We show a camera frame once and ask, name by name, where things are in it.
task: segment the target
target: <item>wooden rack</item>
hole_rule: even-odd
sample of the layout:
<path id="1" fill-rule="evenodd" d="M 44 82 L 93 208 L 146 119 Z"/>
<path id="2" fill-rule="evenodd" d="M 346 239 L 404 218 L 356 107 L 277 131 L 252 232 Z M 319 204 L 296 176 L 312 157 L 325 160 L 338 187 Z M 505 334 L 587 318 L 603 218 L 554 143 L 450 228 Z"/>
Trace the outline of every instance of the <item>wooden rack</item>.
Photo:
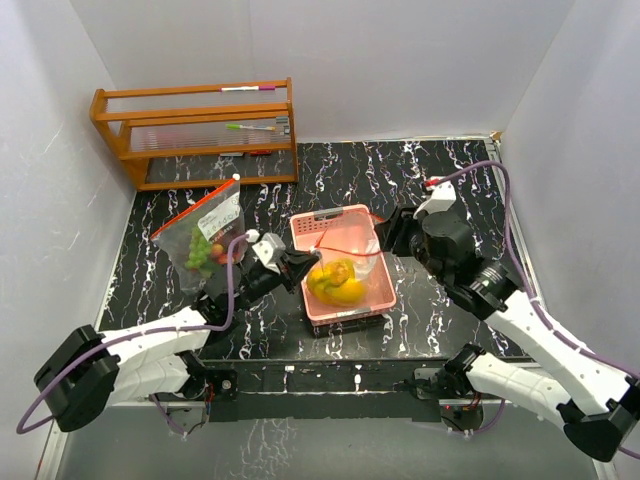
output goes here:
<path id="1" fill-rule="evenodd" d="M 266 91 L 225 92 L 241 86 L 272 86 Z M 291 78 L 141 90 L 96 90 L 91 121 L 131 178 L 136 189 L 164 190 L 222 185 L 227 179 L 151 183 L 154 158 L 289 150 L 291 174 L 243 177 L 241 182 L 298 181 Z M 274 131 L 230 130 L 228 122 L 267 125 Z"/>

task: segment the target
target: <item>white backdrop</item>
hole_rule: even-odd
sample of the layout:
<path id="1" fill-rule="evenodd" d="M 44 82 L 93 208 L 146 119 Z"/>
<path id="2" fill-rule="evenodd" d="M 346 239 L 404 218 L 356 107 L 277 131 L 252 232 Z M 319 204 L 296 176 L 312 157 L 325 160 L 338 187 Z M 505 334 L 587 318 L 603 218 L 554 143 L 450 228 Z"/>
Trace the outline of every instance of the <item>white backdrop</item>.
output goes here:
<path id="1" fill-rule="evenodd" d="M 504 135 L 551 313 L 640 371 L 640 8 L 578 0 Z M 640 450 L 640 427 L 627 446 Z M 638 461 L 618 455 L 620 478 Z"/>
<path id="2" fill-rule="evenodd" d="M 0 477 L 24 479 L 49 429 L 15 434 L 33 377 L 96 321 L 133 191 L 89 122 L 112 83 L 68 0 L 0 5 Z"/>
<path id="3" fill-rule="evenodd" d="M 116 87 L 291 76 L 299 141 L 503 130 L 573 0 L 72 0 Z"/>

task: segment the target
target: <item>pink marker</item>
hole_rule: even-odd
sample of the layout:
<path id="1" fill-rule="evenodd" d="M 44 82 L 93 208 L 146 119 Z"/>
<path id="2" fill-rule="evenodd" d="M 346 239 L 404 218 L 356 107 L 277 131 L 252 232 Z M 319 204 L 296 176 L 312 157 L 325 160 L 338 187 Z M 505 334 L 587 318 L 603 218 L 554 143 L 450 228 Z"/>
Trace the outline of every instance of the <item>pink marker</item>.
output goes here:
<path id="1" fill-rule="evenodd" d="M 221 92 L 256 92 L 258 90 L 275 90 L 275 85 L 255 85 L 247 87 L 225 87 L 221 88 Z"/>

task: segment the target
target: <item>clear plastic bag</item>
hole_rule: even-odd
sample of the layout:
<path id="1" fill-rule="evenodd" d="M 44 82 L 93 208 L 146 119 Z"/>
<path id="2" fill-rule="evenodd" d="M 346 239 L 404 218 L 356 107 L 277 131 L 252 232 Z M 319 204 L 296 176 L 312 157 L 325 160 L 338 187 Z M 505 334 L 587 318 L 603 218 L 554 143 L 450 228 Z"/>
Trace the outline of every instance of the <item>clear plastic bag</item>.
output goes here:
<path id="1" fill-rule="evenodd" d="M 197 293 L 227 263 L 231 240 L 245 233 L 240 206 L 240 176 L 214 190 L 158 229 L 151 240 L 168 255 L 178 272 L 180 289 Z M 236 247 L 234 263 L 242 260 L 247 243 Z"/>
<path id="2" fill-rule="evenodd" d="M 314 247 L 322 259 L 307 276 L 307 287 L 318 300 L 344 307 L 365 300 L 371 272 L 378 261 L 384 261 L 373 229 L 375 219 L 353 211 L 329 222 Z"/>

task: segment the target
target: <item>pen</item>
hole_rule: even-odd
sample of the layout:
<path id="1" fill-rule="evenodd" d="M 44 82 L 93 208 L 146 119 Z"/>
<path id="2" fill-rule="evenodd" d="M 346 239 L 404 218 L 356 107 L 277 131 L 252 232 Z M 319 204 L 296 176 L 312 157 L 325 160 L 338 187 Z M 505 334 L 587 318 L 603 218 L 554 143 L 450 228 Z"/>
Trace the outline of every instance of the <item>pen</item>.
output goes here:
<path id="1" fill-rule="evenodd" d="M 255 85 L 246 87 L 224 87 L 221 88 L 221 92 L 255 92 L 258 90 L 275 90 L 274 85 Z"/>
<path id="2" fill-rule="evenodd" d="M 227 123 L 227 128 L 233 130 L 266 130 L 268 132 L 276 131 L 276 127 L 254 127 L 253 125 L 238 125 L 236 123 Z"/>

